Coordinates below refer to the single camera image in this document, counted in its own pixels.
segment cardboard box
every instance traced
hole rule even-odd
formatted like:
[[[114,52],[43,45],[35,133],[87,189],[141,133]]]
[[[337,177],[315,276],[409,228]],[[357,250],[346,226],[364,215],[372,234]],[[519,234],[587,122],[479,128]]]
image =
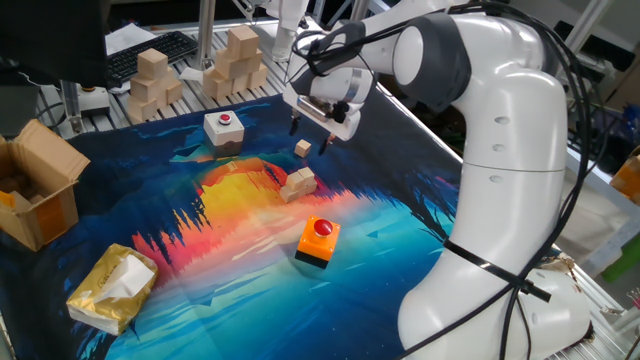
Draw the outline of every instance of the cardboard box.
[[[607,89],[602,89],[605,106],[623,111],[627,104],[640,104],[640,45],[636,46],[636,58],[627,71],[618,72]]]
[[[78,222],[73,185],[88,164],[37,120],[31,120],[15,141],[0,137],[0,179],[22,173],[46,195],[26,210],[0,203],[0,228],[33,251],[64,234]]]

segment gold paper bag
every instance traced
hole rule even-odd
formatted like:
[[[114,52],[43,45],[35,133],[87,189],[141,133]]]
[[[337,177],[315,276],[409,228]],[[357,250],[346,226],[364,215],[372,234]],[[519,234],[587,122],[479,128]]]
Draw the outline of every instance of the gold paper bag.
[[[138,315],[157,275],[158,266],[153,260],[113,244],[67,300],[69,316],[120,335]]]

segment small wooden cube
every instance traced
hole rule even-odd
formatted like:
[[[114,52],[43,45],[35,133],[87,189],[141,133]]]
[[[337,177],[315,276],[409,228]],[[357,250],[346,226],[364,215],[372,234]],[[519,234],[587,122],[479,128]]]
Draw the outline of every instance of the small wooden cube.
[[[287,176],[287,186],[293,191],[301,190],[304,187],[304,178],[298,172]]]
[[[233,80],[248,74],[248,59],[233,59],[229,49],[216,51],[215,69],[227,80]]]
[[[233,79],[233,87],[231,92],[236,93],[242,90],[246,90],[249,85],[249,74],[240,76],[239,78]]]
[[[258,50],[247,59],[247,73],[260,70],[260,65],[262,65],[262,51]]]
[[[149,80],[140,74],[131,78],[131,96],[143,102],[156,99],[158,108],[167,106],[167,88],[176,81],[173,69],[167,67],[165,75],[157,80]]]
[[[233,81],[227,80],[216,69],[209,69],[202,76],[202,90],[216,100],[231,95],[232,86]]]
[[[288,186],[283,186],[280,189],[280,197],[282,198],[282,200],[284,200],[284,202],[286,202],[288,204],[288,203],[290,203],[292,201],[297,200],[300,197],[300,192],[299,191],[293,191]]]
[[[247,87],[249,89],[255,89],[260,86],[264,86],[267,83],[268,72],[269,70],[267,69],[267,67],[264,64],[260,63],[260,69],[249,74],[249,84]]]
[[[305,183],[304,187],[302,188],[302,190],[300,190],[300,192],[304,195],[309,195],[312,192],[316,191],[316,189],[318,188],[318,183],[315,180],[311,180],[312,182],[307,184]]]
[[[306,157],[309,155],[309,151],[311,151],[311,144],[305,140],[300,140],[296,144],[296,155],[300,157]]]
[[[149,80],[161,79],[167,73],[169,58],[155,49],[138,54],[138,73]]]
[[[156,114],[156,111],[158,111],[156,99],[145,102],[133,96],[129,96],[127,114],[129,114],[129,118],[132,122],[140,124],[149,120]]]
[[[258,50],[260,37],[248,26],[229,29],[227,36],[227,46],[234,59],[246,59]]]
[[[302,175],[305,185],[312,185],[316,182],[316,174],[308,167],[298,170],[298,174]]]
[[[167,104],[172,104],[180,99],[182,99],[182,83],[176,79],[176,81],[167,88]]]

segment table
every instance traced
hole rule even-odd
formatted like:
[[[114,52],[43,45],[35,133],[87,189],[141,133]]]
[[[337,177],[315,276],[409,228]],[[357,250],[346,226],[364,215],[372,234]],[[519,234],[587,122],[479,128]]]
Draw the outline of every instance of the table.
[[[315,26],[314,23],[311,19],[307,20],[313,28]],[[225,30],[234,25],[236,24],[225,23],[218,24],[214,27],[214,36],[212,41],[212,47],[214,49],[219,49],[225,46],[227,40]],[[151,121],[161,121],[162,119],[172,118],[177,115],[215,109],[217,107],[230,104],[239,104],[244,101],[281,93],[284,89],[283,82],[286,67],[284,64],[272,62],[269,58],[270,48],[276,32],[276,26],[277,22],[275,21],[260,21],[255,27],[256,32],[259,33],[261,37],[261,50],[265,54],[264,62],[269,68],[269,76],[265,86],[256,90],[245,90],[239,94],[231,95],[226,99],[214,101],[202,93],[202,87],[197,82],[185,81],[185,86],[183,87],[184,98],[176,104],[160,109]],[[197,27],[195,26],[182,28],[181,30],[189,36],[194,38],[196,37]],[[188,65],[190,65],[190,59],[181,61],[172,66],[178,73],[180,73]],[[128,94],[109,96],[111,114],[109,116],[84,118],[83,124],[86,131],[104,132],[113,129],[125,128],[131,125],[125,111]],[[413,116],[413,114],[400,104],[397,99],[389,99],[398,107],[398,109],[411,117],[416,124],[426,131],[437,144],[448,149],[441,140],[435,137],[424,125],[422,125],[417,118]],[[50,87],[43,88],[38,99],[38,107],[42,109],[49,104],[53,104],[58,101],[60,101],[60,97],[55,89]],[[46,124],[52,124],[52,120],[59,117],[59,111],[61,110],[54,109],[49,114],[46,114],[43,122]],[[70,126],[66,123],[60,126],[56,131],[64,138],[71,138],[75,135],[71,131]],[[452,152],[450,153],[453,157],[457,158],[455,154]],[[585,290],[589,299],[593,324],[596,330],[596,338],[592,343],[582,343],[574,348],[561,351],[554,355],[552,359],[622,359],[627,349],[630,348],[631,343],[626,339],[617,337],[616,334],[609,329],[604,318],[599,314],[599,310],[604,306],[618,309],[620,306],[581,269],[576,270],[576,276],[578,278],[578,283]]]

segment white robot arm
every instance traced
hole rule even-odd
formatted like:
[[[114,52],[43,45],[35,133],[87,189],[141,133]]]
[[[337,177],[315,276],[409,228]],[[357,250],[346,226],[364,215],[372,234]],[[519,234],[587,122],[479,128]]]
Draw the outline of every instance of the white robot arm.
[[[277,62],[289,60],[291,45],[296,38],[298,25],[304,19],[309,0],[233,0],[233,2],[249,20],[253,20],[253,13],[257,7],[264,8],[267,14],[279,20],[271,58]]]
[[[353,51],[313,62],[294,56],[283,95],[295,111],[344,141],[357,130],[359,109],[375,85],[372,71],[393,74],[407,95],[436,111],[453,105],[465,116],[455,227],[434,268],[402,302],[398,327],[405,348],[504,289],[505,277],[488,270],[521,273],[558,218],[567,112],[562,86],[543,72],[549,65],[543,42],[517,21],[484,13],[433,13],[461,3],[466,1],[404,0],[362,22],[338,24],[329,34],[305,38],[300,47],[306,41],[316,52],[350,45]],[[402,26],[391,36],[358,42],[396,24]],[[466,253],[475,255],[475,262]],[[531,358],[541,359],[587,333],[589,309],[568,276],[534,270],[527,280],[551,295],[548,301],[533,293],[519,295]],[[411,358],[497,359],[508,300],[501,297]],[[511,317],[509,335],[506,358],[527,358],[519,312]]]

